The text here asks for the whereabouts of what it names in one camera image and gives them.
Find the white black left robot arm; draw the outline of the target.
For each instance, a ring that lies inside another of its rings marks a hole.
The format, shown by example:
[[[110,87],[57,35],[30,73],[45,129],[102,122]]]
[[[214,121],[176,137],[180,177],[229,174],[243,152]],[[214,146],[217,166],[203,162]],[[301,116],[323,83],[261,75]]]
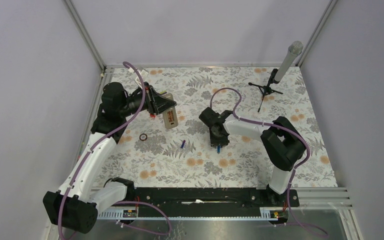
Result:
[[[103,87],[101,104],[93,122],[86,147],[74,169],[55,192],[48,191],[43,204],[52,224],[87,234],[98,215],[117,202],[128,206],[136,199],[134,182],[114,177],[92,193],[94,180],[122,135],[141,111],[160,115],[177,105],[171,93],[160,94],[147,82],[128,93],[119,82]]]

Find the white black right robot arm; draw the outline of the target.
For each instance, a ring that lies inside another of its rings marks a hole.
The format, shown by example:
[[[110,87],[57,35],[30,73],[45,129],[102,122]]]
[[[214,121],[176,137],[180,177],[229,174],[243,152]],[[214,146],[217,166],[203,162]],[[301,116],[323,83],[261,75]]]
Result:
[[[210,146],[213,148],[227,146],[230,135],[261,142],[274,165],[266,193],[267,201],[279,206],[287,199],[286,191],[297,161],[305,152],[310,152],[308,144],[287,118],[279,116],[272,123],[260,122],[238,117],[230,110],[217,113],[207,107],[199,119],[209,129]]]

